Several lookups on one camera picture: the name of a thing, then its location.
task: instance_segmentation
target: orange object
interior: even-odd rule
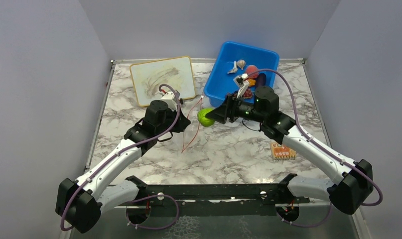
[[[249,78],[255,79],[256,77],[258,77],[258,75],[260,74],[259,72],[256,72],[255,74],[250,75],[250,73],[253,73],[255,71],[258,70],[258,67],[254,66],[254,65],[249,65],[246,67],[245,69],[245,73],[249,75]]]
[[[248,81],[249,81],[249,86],[255,85],[256,80],[249,78]]]
[[[269,144],[271,147],[272,158],[275,160],[295,159],[296,152],[284,145],[272,142]]]

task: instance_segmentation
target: whiteboard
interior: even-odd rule
[[[161,84],[179,91],[184,100],[195,97],[192,64],[188,56],[136,63],[129,68],[139,106],[149,106],[151,101],[161,99],[158,91]]]

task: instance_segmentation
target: toy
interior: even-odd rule
[[[267,82],[267,76],[265,73],[261,73],[258,75],[256,82],[255,82],[255,87],[260,87],[260,86],[265,86]]]
[[[227,74],[236,73],[238,71],[238,67],[236,66],[236,61],[233,62],[233,68],[227,72]]]
[[[249,86],[254,86],[256,83],[256,80],[251,79],[251,78],[247,79],[247,81],[249,82]]]
[[[212,110],[213,110],[213,108],[204,108],[198,112],[198,121],[201,123],[202,126],[210,127],[215,123],[215,121],[213,119],[209,119],[209,118],[205,117],[205,115],[207,113],[211,112]]]
[[[287,160],[296,158],[296,151],[285,145],[272,142],[269,144],[269,146],[271,148],[271,154],[274,160]]]
[[[246,65],[246,62],[244,60],[239,60],[237,61],[237,65],[240,67],[241,70],[243,70],[243,68]]]
[[[255,79],[256,77],[258,77],[259,73],[255,73],[253,75],[250,75],[252,72],[257,71],[258,68],[254,65],[249,65],[246,67],[245,73],[249,75],[249,78]]]
[[[251,89],[247,88],[246,91],[243,93],[242,98],[243,99],[250,99],[252,98],[253,94]]]

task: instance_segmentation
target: green ball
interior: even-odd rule
[[[209,119],[209,118],[205,117],[205,115],[212,110],[213,110],[213,108],[205,108],[205,109],[201,109],[198,112],[198,121],[201,123],[202,126],[210,127],[215,123],[215,121],[213,119]]]

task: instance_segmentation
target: red wire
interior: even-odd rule
[[[201,109],[202,109],[202,96],[201,96],[201,98],[198,100],[198,102],[197,102],[194,106],[192,106],[192,108],[190,109],[190,111],[189,111],[189,113],[188,113],[187,118],[189,117],[190,113],[191,113],[192,110],[195,108],[195,106],[196,106],[197,104],[199,104],[199,103],[201,103],[201,104],[199,105],[199,110],[201,110]],[[182,153],[183,153],[183,152],[187,149],[187,147],[189,147],[189,145],[195,140],[195,138],[196,138],[196,136],[198,135],[198,132],[199,132],[199,126],[200,126],[200,123],[199,123],[199,121],[198,121],[198,128],[196,129],[196,133],[195,133],[195,135],[193,136],[192,140],[186,145],[186,147],[185,147],[185,132],[183,132],[183,148],[182,148]]]
[[[145,214],[149,212],[149,200],[146,201]]]

